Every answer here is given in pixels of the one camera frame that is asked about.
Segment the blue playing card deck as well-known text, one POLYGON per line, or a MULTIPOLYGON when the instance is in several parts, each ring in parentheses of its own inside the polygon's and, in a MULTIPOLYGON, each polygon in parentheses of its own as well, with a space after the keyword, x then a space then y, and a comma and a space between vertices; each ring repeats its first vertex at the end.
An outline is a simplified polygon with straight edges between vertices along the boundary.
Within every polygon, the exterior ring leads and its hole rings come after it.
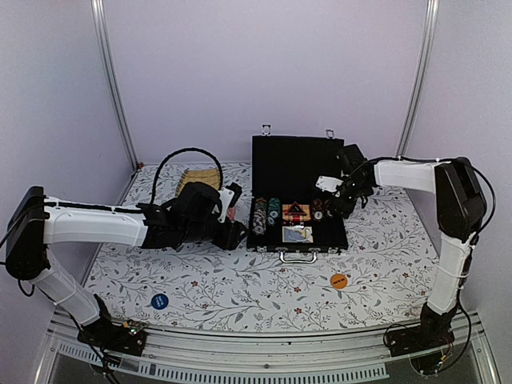
POLYGON ((296 232, 297 228, 303 227, 303 225, 298 226, 284 226, 282 228, 282 241, 284 243, 313 243, 313 242, 300 242, 298 240, 298 234, 296 232))

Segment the black poker set case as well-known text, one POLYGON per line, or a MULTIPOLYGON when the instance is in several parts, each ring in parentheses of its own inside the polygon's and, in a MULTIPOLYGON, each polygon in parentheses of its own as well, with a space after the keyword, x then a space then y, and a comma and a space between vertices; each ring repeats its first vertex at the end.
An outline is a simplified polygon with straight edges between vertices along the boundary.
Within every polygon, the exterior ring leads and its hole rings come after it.
POLYGON ((276 253, 284 263, 313 263, 320 253, 339 254, 348 248, 344 222, 326 212, 328 193, 315 187, 319 176, 338 178, 341 167, 336 159, 344 140, 335 138, 332 131, 321 137, 274 135, 269 125, 252 138, 252 181, 250 232, 246 247, 250 251, 276 253), (274 226, 266 221, 266 232, 256 235, 252 220, 257 198, 278 198, 283 204, 308 204, 320 198, 324 202, 325 217, 307 222, 285 222, 281 216, 274 226), (284 243, 284 226, 311 226, 313 243, 284 243))

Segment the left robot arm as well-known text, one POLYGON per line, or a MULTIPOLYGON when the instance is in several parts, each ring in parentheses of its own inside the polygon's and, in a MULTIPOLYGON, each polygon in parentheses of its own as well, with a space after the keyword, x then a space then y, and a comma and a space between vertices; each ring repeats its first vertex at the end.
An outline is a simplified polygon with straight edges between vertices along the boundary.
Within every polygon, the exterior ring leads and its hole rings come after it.
POLYGON ((218 190, 202 182, 186 184, 176 198, 157 205, 104 206, 67 202, 29 188, 9 221, 1 245, 4 266, 18 281, 28 281, 87 327, 102 347, 119 339, 100 299, 85 290, 56 260, 50 245, 66 242, 115 243, 141 249, 178 250, 187 243, 210 242, 234 250, 247 229, 227 214, 242 194, 232 183, 218 190))

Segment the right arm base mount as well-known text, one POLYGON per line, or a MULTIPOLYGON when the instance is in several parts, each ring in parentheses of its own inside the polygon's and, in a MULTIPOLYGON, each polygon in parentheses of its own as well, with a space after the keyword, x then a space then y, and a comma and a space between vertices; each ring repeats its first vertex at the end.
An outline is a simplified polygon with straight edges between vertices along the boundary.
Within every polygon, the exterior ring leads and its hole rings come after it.
POLYGON ((425 323, 416 326, 392 324, 383 335, 383 343, 392 357, 448 346, 455 340, 451 324, 440 327, 425 323))

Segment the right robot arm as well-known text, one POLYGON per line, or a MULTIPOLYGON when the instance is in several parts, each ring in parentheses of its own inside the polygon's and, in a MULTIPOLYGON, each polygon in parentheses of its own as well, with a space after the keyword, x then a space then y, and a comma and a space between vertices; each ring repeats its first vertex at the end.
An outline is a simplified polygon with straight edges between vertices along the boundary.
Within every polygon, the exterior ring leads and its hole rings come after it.
POLYGON ((445 333, 440 320, 458 308, 474 248, 494 216, 497 198, 492 184, 463 156, 366 158, 353 144, 341 148, 335 161, 338 172, 321 174, 315 182, 318 190, 330 195, 329 212, 335 217, 348 218, 356 203, 367 200, 378 187, 430 196, 434 212, 429 217, 438 231, 438 266, 422 308, 426 321, 414 330, 413 338, 419 348, 431 348, 445 333))

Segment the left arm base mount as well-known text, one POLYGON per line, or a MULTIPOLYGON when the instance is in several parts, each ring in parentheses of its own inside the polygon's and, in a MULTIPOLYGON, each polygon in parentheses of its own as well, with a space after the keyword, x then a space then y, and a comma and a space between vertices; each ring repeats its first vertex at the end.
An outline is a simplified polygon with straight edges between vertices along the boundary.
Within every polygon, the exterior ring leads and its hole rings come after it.
POLYGON ((146 339, 144 330, 133 331, 130 327, 116 325, 102 318, 82 326, 78 334, 78 340, 82 343, 136 357, 142 356, 146 339))

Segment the black triangular all-in button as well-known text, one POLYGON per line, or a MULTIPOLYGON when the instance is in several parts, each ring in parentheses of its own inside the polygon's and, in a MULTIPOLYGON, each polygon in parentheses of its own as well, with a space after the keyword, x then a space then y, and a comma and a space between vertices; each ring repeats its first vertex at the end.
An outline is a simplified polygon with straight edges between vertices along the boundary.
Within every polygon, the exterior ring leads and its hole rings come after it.
POLYGON ((286 208, 283 208, 283 213, 287 215, 297 215, 303 216, 306 214, 304 209, 297 202, 293 202, 292 204, 287 205, 286 208))

